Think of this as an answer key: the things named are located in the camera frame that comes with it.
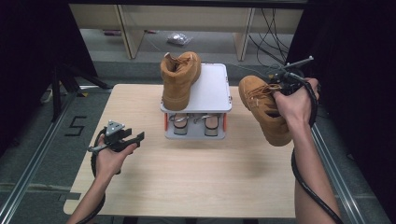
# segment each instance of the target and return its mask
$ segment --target forearm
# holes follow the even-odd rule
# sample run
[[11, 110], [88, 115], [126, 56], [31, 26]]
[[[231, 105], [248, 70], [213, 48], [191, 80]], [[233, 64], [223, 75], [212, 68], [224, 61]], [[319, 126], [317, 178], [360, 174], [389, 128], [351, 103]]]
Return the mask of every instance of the forearm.
[[67, 221], [67, 224], [76, 224], [83, 218], [87, 217], [97, 207], [105, 195], [105, 191], [108, 184], [110, 183], [110, 180], [111, 176], [98, 176], [93, 180], [90, 189], [79, 203], [73, 215]]
[[[309, 125], [303, 122], [289, 122], [288, 124], [301, 176], [309, 188], [339, 216], [332, 187], [315, 147]], [[297, 181], [295, 184], [295, 205], [296, 217], [300, 223], [332, 223], [329, 215], [308, 196]]]

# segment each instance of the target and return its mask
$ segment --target wooden table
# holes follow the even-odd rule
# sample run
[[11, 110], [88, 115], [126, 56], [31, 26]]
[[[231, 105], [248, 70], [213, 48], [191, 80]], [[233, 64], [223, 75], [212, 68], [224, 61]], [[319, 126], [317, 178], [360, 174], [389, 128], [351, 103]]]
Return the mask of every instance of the wooden table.
[[[233, 108], [222, 140], [170, 140], [160, 110], [162, 85], [117, 85], [94, 139], [110, 119], [146, 139], [106, 191], [102, 215], [137, 217], [294, 217], [293, 144], [272, 147], [259, 123], [230, 87]], [[72, 193], [80, 199], [93, 181], [85, 155]], [[66, 214], [78, 200], [67, 200]]]

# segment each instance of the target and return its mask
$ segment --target hand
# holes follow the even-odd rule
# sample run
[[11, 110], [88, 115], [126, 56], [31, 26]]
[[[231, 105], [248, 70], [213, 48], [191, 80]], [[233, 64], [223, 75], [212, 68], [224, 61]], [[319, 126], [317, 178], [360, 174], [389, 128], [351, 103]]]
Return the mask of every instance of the hand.
[[[318, 80], [315, 78], [306, 78], [305, 80], [311, 84], [312, 90], [315, 92], [318, 99]], [[289, 96], [282, 94], [280, 91], [276, 91], [273, 95], [280, 115], [288, 124], [309, 122], [311, 116], [311, 100], [305, 87], [301, 87], [294, 94]]]
[[[98, 146], [105, 143], [105, 136], [101, 134], [98, 139]], [[112, 177], [120, 169], [125, 158], [132, 154], [137, 148], [137, 144], [133, 143], [121, 152], [115, 152], [109, 148], [101, 150], [96, 158], [96, 177]]]

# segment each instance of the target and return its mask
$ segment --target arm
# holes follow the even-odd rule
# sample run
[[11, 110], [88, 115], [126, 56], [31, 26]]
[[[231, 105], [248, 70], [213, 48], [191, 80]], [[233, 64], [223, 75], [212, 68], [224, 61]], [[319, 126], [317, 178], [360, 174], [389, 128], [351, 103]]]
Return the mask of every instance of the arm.
[[[98, 142], [98, 145], [104, 143], [103, 135], [100, 136]], [[108, 148], [99, 152], [96, 158], [96, 178], [72, 216], [67, 220], [67, 224], [76, 224], [96, 208], [101, 202], [111, 178], [120, 170], [125, 158], [132, 154], [136, 147], [137, 144], [131, 144], [118, 153]]]
[[[318, 81], [308, 80], [318, 98]], [[340, 216], [332, 187], [315, 147], [308, 121], [311, 114], [311, 102], [305, 88], [290, 96], [275, 92], [274, 97], [279, 113], [288, 123], [295, 147], [298, 169], [306, 184]], [[299, 223], [333, 223], [329, 217], [296, 181], [294, 191], [296, 218]]]

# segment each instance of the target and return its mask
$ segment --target tan leather boot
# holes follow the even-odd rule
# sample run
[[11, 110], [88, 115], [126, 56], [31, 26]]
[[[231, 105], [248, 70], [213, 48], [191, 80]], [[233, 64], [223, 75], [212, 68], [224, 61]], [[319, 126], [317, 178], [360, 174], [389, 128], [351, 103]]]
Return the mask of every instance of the tan leather boot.
[[169, 110], [183, 110], [190, 100], [191, 85], [201, 75], [201, 59], [188, 51], [178, 58], [166, 53], [161, 61], [163, 77], [163, 106]]
[[291, 136], [288, 124], [279, 115], [271, 88], [275, 86], [259, 77], [247, 76], [239, 82], [238, 90], [242, 103], [260, 123], [265, 139], [275, 147], [283, 147], [291, 141]]

